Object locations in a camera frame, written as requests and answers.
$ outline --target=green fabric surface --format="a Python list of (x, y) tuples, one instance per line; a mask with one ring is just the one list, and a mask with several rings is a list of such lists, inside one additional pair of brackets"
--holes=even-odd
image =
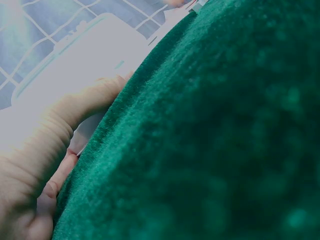
[(319, 67), (318, 0), (210, 0), (107, 111), (53, 239), (320, 239)]

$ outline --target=finger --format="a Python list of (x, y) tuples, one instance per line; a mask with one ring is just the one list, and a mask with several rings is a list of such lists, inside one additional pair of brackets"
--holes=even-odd
[(173, 6), (179, 6), (184, 3), (184, 0), (164, 0), (164, 2)]
[(50, 198), (55, 198), (60, 192), (62, 185), (67, 179), (69, 173), (75, 167), (78, 161), (78, 157), (74, 154), (67, 154), (66, 157), (60, 163), (60, 166), (47, 182), (43, 189), (43, 192)]

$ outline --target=green velvet fabric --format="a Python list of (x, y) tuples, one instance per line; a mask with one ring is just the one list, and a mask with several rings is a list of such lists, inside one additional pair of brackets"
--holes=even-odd
[(187, 16), (107, 111), (53, 239), (320, 239), (319, 16), (318, 0)]

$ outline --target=white container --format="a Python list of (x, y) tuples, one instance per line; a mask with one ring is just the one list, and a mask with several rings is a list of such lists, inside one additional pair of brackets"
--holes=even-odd
[[(143, 35), (111, 13), (81, 22), (57, 43), (53, 52), (28, 74), (12, 94), (11, 103), (59, 96), (98, 78), (126, 76), (136, 70), (149, 50)], [(76, 129), (69, 149), (79, 155), (104, 112), (89, 117)]]

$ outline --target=skin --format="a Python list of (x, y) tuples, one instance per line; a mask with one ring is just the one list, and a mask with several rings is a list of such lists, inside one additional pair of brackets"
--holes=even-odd
[[(2, 240), (51, 239), (57, 194), (78, 160), (67, 150), (73, 132), (85, 118), (108, 108), (131, 75), (100, 78), (58, 99), (22, 102), (0, 112), (5, 123), (0, 126)], [(32, 114), (30, 106), (36, 106)]]

